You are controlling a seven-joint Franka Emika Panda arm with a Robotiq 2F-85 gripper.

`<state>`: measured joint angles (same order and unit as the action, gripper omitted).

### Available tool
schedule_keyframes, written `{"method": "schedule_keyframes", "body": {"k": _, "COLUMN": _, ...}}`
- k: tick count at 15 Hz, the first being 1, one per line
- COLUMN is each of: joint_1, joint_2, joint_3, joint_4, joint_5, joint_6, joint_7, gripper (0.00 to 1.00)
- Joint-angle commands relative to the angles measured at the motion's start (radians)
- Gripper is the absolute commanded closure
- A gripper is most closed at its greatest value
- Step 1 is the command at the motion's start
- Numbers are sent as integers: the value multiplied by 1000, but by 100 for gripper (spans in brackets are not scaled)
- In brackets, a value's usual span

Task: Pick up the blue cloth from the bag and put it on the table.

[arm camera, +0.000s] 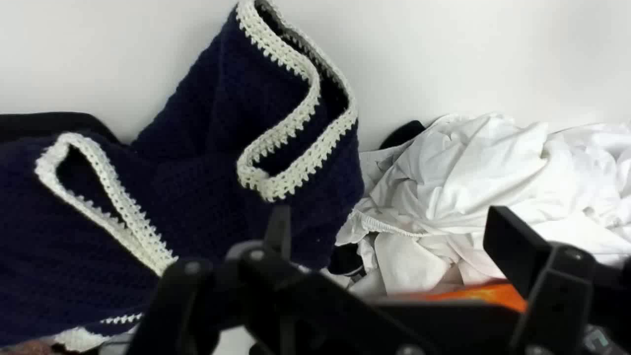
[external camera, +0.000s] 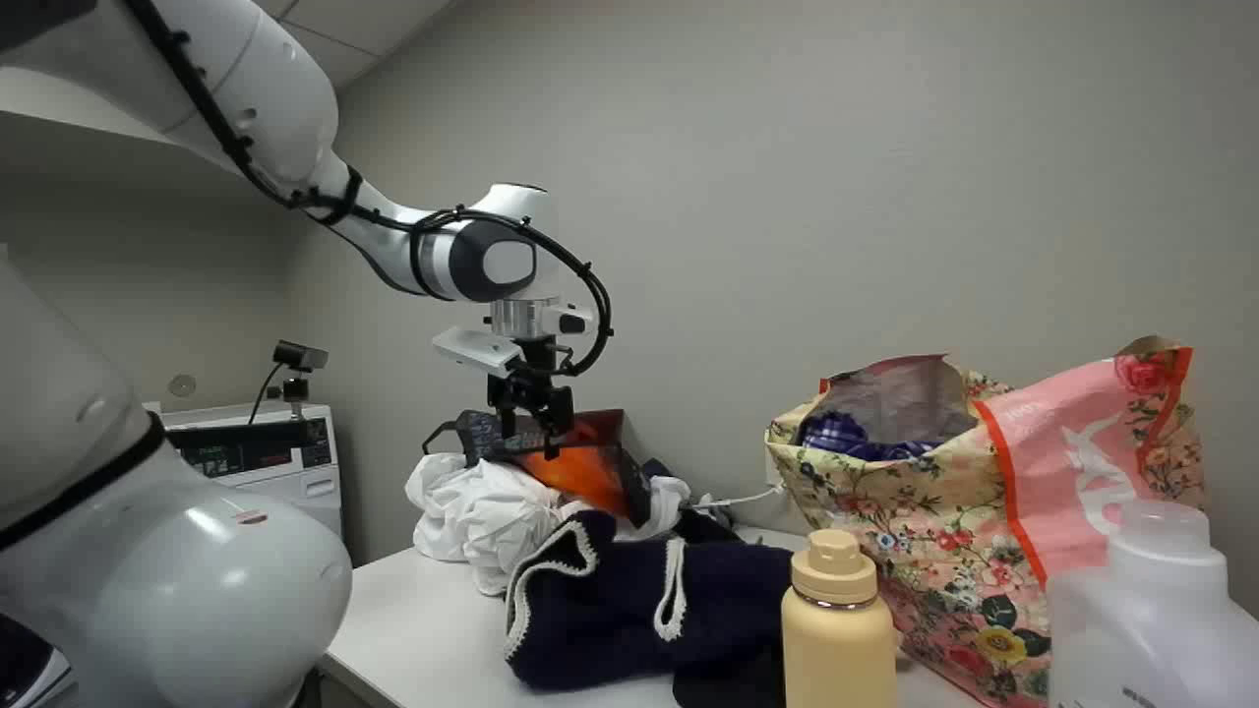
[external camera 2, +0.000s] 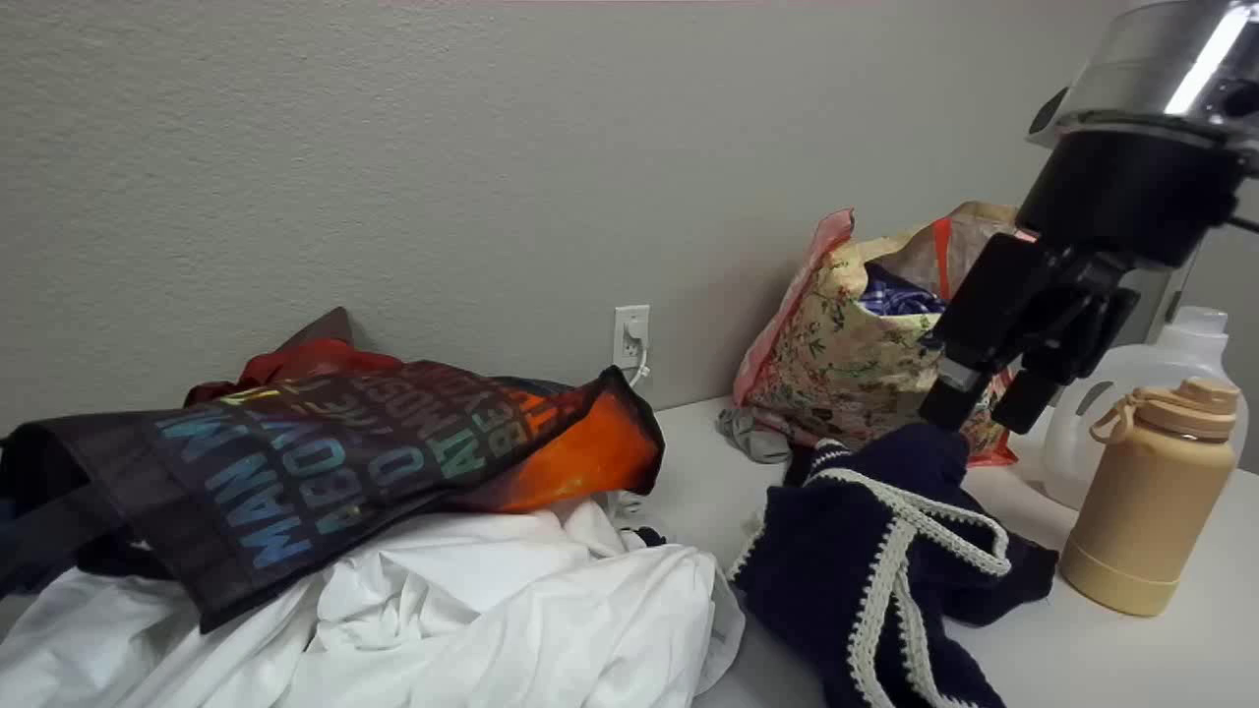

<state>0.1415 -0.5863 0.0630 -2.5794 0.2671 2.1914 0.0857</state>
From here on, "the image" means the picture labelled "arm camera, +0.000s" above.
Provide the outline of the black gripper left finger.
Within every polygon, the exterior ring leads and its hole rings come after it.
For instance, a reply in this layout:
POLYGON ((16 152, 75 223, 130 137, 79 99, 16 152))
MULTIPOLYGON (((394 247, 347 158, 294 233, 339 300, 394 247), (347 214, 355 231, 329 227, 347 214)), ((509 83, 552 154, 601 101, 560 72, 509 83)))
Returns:
POLYGON ((264 239, 235 245, 223 265, 171 265, 124 355, 211 355, 231 328, 244 328, 264 355, 422 355, 410 330, 300 271, 290 251, 292 212, 280 206, 264 239))

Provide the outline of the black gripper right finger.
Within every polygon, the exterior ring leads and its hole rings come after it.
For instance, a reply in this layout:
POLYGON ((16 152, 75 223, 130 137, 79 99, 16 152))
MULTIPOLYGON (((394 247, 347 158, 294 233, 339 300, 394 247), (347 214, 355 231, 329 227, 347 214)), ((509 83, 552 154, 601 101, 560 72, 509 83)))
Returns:
POLYGON ((548 243, 509 208, 487 214, 483 249, 524 298, 511 355, 629 355, 631 271, 548 243))

